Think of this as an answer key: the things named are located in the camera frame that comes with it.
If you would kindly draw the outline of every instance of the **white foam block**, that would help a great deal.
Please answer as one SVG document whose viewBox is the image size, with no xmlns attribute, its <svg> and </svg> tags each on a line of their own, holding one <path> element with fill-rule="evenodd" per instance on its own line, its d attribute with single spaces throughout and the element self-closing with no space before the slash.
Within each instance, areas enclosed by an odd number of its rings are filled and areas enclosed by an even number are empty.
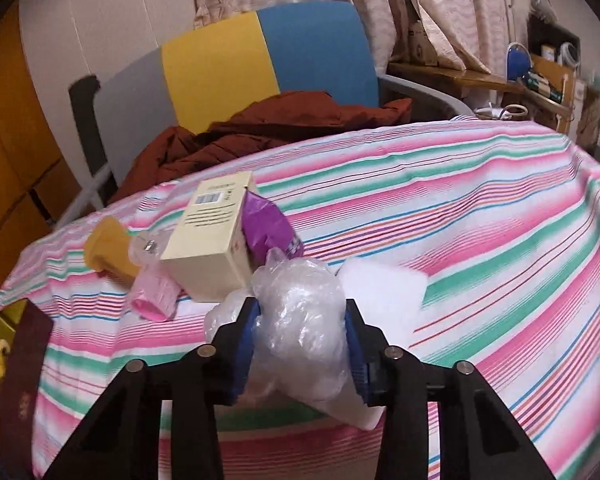
<svg viewBox="0 0 600 480">
<path fill-rule="evenodd" d="M 405 267 L 350 258 L 340 267 L 338 277 L 345 297 L 356 300 L 365 323 L 380 328 L 390 345 L 407 349 L 427 290 L 427 275 Z M 310 405 L 362 430 L 375 428 L 384 410 L 363 404 L 351 380 L 334 399 Z"/>
<path fill-rule="evenodd" d="M 365 323 L 377 326 L 390 345 L 407 349 L 427 291 L 419 270 L 350 258 L 338 271 L 346 298 L 356 300 Z"/>
</svg>

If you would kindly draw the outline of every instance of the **brown blanket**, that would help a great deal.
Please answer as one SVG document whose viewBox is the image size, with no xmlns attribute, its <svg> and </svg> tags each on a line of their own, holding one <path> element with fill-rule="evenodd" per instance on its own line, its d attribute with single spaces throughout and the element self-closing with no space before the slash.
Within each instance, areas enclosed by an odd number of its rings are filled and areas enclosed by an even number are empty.
<svg viewBox="0 0 600 480">
<path fill-rule="evenodd" d="M 151 186 L 251 153 L 342 132 L 408 123 L 411 99 L 382 108 L 338 105 L 326 92 L 282 92 L 254 103 L 199 135 L 180 126 L 164 130 L 136 158 L 109 203 Z"/>
</svg>

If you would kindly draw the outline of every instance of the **bed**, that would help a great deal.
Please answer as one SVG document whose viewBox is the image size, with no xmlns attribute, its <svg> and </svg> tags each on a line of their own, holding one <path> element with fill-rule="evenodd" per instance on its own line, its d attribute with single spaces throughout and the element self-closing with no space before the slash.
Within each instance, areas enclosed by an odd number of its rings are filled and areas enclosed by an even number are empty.
<svg viewBox="0 0 600 480">
<path fill-rule="evenodd" d="M 197 184 L 253 170 L 306 255 L 422 270 L 429 287 L 409 350 L 472 361 L 560 480 L 600 460 L 600 165 L 530 122 L 451 120 L 362 130 L 251 155 L 136 194 L 30 245 L 0 290 L 55 322 L 36 406 L 41 476 L 98 394 L 130 359 L 168 362 L 203 341 L 211 304 L 182 296 L 176 317 L 140 319 L 125 289 L 86 268 L 90 230 L 113 215 L 130 232 L 173 226 Z M 170 406 L 160 477 L 169 478 Z M 370 479 L 382 423 L 352 428 L 279 396 L 218 410 L 229 479 Z M 429 476 L 439 476 L 429 410 Z"/>
</svg>

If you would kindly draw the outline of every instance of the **barcode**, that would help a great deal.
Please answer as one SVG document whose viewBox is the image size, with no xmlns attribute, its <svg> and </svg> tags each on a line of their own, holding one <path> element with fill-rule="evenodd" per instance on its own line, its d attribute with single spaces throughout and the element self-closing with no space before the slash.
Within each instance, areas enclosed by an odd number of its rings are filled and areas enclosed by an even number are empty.
<svg viewBox="0 0 600 480">
<path fill-rule="evenodd" d="M 200 195 L 196 198 L 196 204 L 213 204 L 220 202 L 222 198 L 222 192 L 220 193 L 207 193 L 206 195 Z"/>
</svg>

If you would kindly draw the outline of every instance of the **purple plastic bag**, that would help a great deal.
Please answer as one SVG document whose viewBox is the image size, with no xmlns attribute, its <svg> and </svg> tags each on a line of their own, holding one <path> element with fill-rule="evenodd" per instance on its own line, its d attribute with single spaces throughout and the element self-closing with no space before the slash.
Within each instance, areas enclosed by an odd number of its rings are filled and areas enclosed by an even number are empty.
<svg viewBox="0 0 600 480">
<path fill-rule="evenodd" d="M 244 196 L 242 232 L 254 259 L 264 265 L 269 249 L 280 248 L 286 257 L 304 253 L 304 244 L 277 205 L 251 191 Z"/>
</svg>

